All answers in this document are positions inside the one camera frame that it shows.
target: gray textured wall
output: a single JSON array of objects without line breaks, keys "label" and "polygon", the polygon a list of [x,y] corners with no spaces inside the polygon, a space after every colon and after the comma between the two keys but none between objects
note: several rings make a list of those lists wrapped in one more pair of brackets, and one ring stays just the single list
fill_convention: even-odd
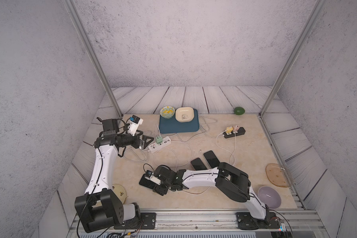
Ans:
[{"label": "gray textured wall", "polygon": [[0,237],[30,237],[104,95],[61,0],[0,1]]},{"label": "gray textured wall", "polygon": [[315,0],[75,0],[111,87],[272,85]]},{"label": "gray textured wall", "polygon": [[357,209],[357,0],[330,0],[279,96]]}]

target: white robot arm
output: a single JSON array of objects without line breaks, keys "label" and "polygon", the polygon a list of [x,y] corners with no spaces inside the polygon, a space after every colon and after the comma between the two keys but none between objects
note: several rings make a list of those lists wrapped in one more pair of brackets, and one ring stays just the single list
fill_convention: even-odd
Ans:
[{"label": "white robot arm", "polygon": [[[85,194],[75,199],[74,206],[87,233],[120,225],[124,221],[135,224],[140,221],[138,205],[136,203],[123,205],[112,191],[113,168],[117,156],[123,157],[127,145],[145,149],[153,138],[137,130],[143,120],[135,115],[130,118],[129,125],[124,125],[124,127],[128,126],[127,131],[124,131],[125,134],[124,132],[118,134],[117,121],[117,119],[101,121],[103,131],[94,143],[96,153],[94,170]],[[120,155],[118,151],[121,147],[124,150]],[[102,205],[93,207],[99,200]]]},{"label": "white robot arm", "polygon": [[198,186],[217,187],[230,199],[243,202],[253,218],[266,220],[268,217],[269,211],[252,189],[249,176],[227,163],[220,163],[213,169],[181,169],[177,173],[165,165],[160,165],[154,172],[147,171],[139,184],[147,184],[147,180],[155,184],[153,191],[162,196],[167,194],[168,190],[180,191]]},{"label": "white robot arm", "polygon": [[[87,233],[118,226],[124,221],[139,225],[141,220],[138,205],[123,205],[112,191],[113,168],[117,156],[123,157],[127,145],[145,149],[153,141],[153,137],[145,136],[142,131],[137,130],[143,122],[139,117],[133,115],[130,123],[124,125],[124,128],[128,127],[127,130],[122,133],[118,133],[117,121],[118,119],[101,121],[103,132],[94,143],[94,170],[85,194],[75,200],[74,206]],[[124,148],[122,154],[119,154],[120,148]],[[168,189],[180,191],[197,186],[217,187],[230,199],[243,202],[253,218],[266,221],[268,209],[265,209],[265,204],[253,191],[248,177],[246,173],[227,163],[220,163],[218,167],[209,170],[181,169],[177,172],[160,165],[155,171],[143,174],[139,184],[145,186],[149,183],[147,187],[162,196],[167,194]],[[94,207],[99,200],[102,205]]]}]

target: white wire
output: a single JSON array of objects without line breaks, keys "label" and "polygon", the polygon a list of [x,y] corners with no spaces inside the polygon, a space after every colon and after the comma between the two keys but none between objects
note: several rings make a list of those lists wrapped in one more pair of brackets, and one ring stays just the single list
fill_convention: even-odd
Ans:
[{"label": "white wire", "polygon": [[206,191],[208,191],[209,188],[210,188],[210,187],[208,187],[205,191],[203,191],[203,192],[201,192],[201,193],[190,193],[190,192],[187,192],[187,191],[185,191],[185,190],[181,190],[181,191],[183,191],[184,193],[192,194],[192,195],[201,195],[201,194],[205,193]]},{"label": "white wire", "polygon": [[[188,144],[185,143],[185,142],[182,142],[182,141],[179,141],[179,140],[171,140],[171,141],[172,141],[172,142],[173,142],[173,141],[176,141],[176,142],[183,143],[183,144],[189,146],[190,150],[192,151],[192,154],[191,154],[190,159],[188,160],[188,162],[186,162],[186,164],[183,164],[183,165],[178,165],[178,164],[179,164],[179,160],[178,160],[179,157],[177,156],[177,154],[176,154],[176,152],[175,152],[174,150],[172,150],[172,149],[170,149],[170,148],[162,148],[162,149],[160,149],[160,150],[171,150],[171,151],[173,151],[173,153],[175,153],[175,155],[176,155],[176,167],[175,167],[175,170],[174,170],[174,171],[176,172],[177,167],[185,166],[185,165],[187,165],[187,164],[189,164],[189,163],[191,162],[191,160],[192,160],[192,158],[193,158],[194,152],[193,152],[192,147],[190,147],[190,145],[188,145]],[[156,163],[156,161],[155,161],[155,156],[156,156],[156,154],[157,154],[160,150],[156,151],[155,154],[153,155],[153,162],[154,162],[157,166],[159,166],[159,165],[158,165],[158,164]]]},{"label": "white wire", "polygon": [[[201,129],[202,132],[199,133],[199,134],[196,134],[196,135],[192,136],[189,140],[183,140],[183,139],[181,139],[181,137],[177,134],[177,137],[178,137],[182,142],[189,142],[189,141],[190,141],[191,139],[193,139],[194,137],[199,136],[199,135],[202,135],[202,134],[204,134],[205,136],[208,136],[208,137],[216,137],[216,136],[210,136],[210,135],[206,134],[206,132],[210,131],[209,124],[217,123],[218,120],[217,120],[217,119],[214,119],[214,118],[211,118],[211,117],[205,117],[205,116],[203,116],[203,115],[200,115],[200,117],[203,117],[203,119],[204,119],[204,121],[205,121],[205,123],[200,124],[200,129]],[[211,120],[215,120],[215,121],[214,121],[214,122],[209,122],[209,123],[207,123],[206,120],[205,120],[205,118],[208,118],[208,119],[211,119]]]},{"label": "white wire", "polygon": [[[156,123],[156,126],[157,126],[157,123]],[[157,129],[159,129],[159,135],[161,136],[161,133],[160,133],[160,128],[159,128],[159,126],[157,126]]]},{"label": "white wire", "polygon": [[[219,133],[218,136],[215,138],[215,144],[216,144],[219,148],[221,148],[221,149],[223,149],[223,150],[226,150],[226,149],[225,149],[225,148],[222,148],[222,147],[220,147],[220,146],[218,145],[217,139],[218,139],[218,137],[219,137],[222,133],[224,133],[226,130],[224,130],[224,131],[222,131],[221,133]],[[236,158],[235,158],[235,155],[234,155],[234,152],[235,152],[235,150],[237,149],[237,135],[236,135],[236,134],[234,134],[234,138],[235,138],[235,147],[234,147],[233,152],[231,152],[231,151],[229,151],[229,150],[226,150],[227,152],[229,152],[229,153],[231,154],[231,155],[230,155],[230,159],[229,159],[229,164],[231,164],[231,157],[234,157],[234,163],[231,164],[232,166],[234,166],[234,164],[235,164],[235,162],[236,162]]]},{"label": "white wire", "polygon": [[[131,152],[139,159],[139,161],[135,161],[135,160],[132,160],[132,159],[128,159],[128,158],[126,157],[126,152],[127,152],[127,151],[131,151]],[[141,159],[141,158],[135,153],[135,151],[132,150],[132,148],[129,148],[129,149],[127,149],[127,150],[124,152],[123,158],[125,158],[125,159],[128,160],[128,161],[134,162],[134,163],[145,163],[145,162],[147,162],[147,161],[150,159],[150,155],[149,155],[149,153],[147,153],[147,156],[146,156],[143,152],[142,152],[142,154],[144,155],[145,160]]]}]

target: black cable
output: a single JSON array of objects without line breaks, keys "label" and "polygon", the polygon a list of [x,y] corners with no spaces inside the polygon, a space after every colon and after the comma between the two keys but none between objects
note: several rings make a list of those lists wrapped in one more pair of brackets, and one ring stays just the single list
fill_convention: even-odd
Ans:
[{"label": "black cable", "polygon": [[194,176],[194,175],[198,175],[198,174],[191,174],[191,175],[189,175],[188,177],[184,178],[181,183],[183,183],[187,178],[192,177],[192,176]]},{"label": "black cable", "polygon": [[164,165],[164,164],[161,164],[160,166],[163,166],[163,167],[166,167],[167,169],[169,169],[169,170],[172,170],[169,166],[167,166],[167,165]]},{"label": "black cable", "polygon": [[109,233],[106,235],[106,238],[116,238],[118,236],[121,236],[122,233],[119,233],[119,232],[112,232],[112,233]]},{"label": "black cable", "polygon": [[150,164],[145,163],[145,164],[143,164],[143,169],[144,169],[144,172],[145,172],[145,173],[147,173],[147,171],[146,171],[145,168],[144,168],[145,165],[149,165],[149,167],[151,167],[151,169],[152,169],[153,171],[155,171],[155,170],[153,169],[153,167],[152,167]]},{"label": "black cable", "polygon": [[123,128],[123,132],[121,133],[121,134],[123,134],[123,133],[126,131],[126,129],[127,129],[127,128],[126,128],[126,123],[125,123],[121,118],[118,118],[118,119],[117,119],[117,121],[119,121],[119,120],[122,121],[123,124],[124,124],[123,126],[121,126],[121,127],[118,128],[119,130],[120,130],[120,128]]},{"label": "black cable", "polygon": [[292,227],[291,227],[290,223],[287,221],[287,219],[283,216],[283,214],[281,214],[280,212],[278,212],[278,211],[276,211],[276,210],[273,210],[273,209],[267,209],[267,208],[265,208],[265,207],[263,207],[263,208],[266,209],[267,211],[273,211],[273,212],[279,213],[279,214],[286,220],[286,222],[288,223],[288,226],[290,226],[291,236],[292,236],[292,237],[294,236],[294,233],[292,232]]},{"label": "black cable", "polygon": [[99,238],[103,235],[103,233],[105,233],[109,228],[107,228],[105,231],[103,231],[99,236],[95,237],[95,238]]},{"label": "black cable", "polygon": [[87,199],[86,204],[85,204],[85,206],[83,207],[82,212],[81,212],[81,215],[80,215],[80,218],[79,218],[79,220],[78,220],[77,231],[76,231],[78,238],[81,238],[80,235],[78,234],[78,227],[79,227],[79,225],[80,225],[81,216],[82,216],[82,214],[83,214],[85,208],[87,207],[87,204],[89,204],[89,201],[90,201],[90,198],[91,198],[91,196],[92,196],[92,193],[94,192],[95,188],[97,187],[97,184],[98,184],[98,181],[99,181],[99,178],[100,178],[100,174],[102,173],[102,168],[103,168],[102,153],[100,152],[100,149],[99,149],[99,148],[98,148],[98,151],[99,151],[99,154],[100,154],[100,158],[101,158],[102,164],[100,165],[100,171],[99,171],[99,175],[98,175],[97,182],[95,183],[95,186],[94,186],[93,190],[91,191],[91,194],[89,195],[89,198]]}]

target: white power strip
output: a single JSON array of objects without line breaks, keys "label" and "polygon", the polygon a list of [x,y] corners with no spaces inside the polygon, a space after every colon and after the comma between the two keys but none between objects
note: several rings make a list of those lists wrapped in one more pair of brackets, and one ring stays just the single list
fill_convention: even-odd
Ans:
[{"label": "white power strip", "polygon": [[166,136],[162,139],[162,143],[155,142],[149,145],[148,149],[150,150],[151,153],[155,153],[156,151],[161,150],[162,148],[170,144],[171,144],[171,139],[169,138],[169,136]]}]

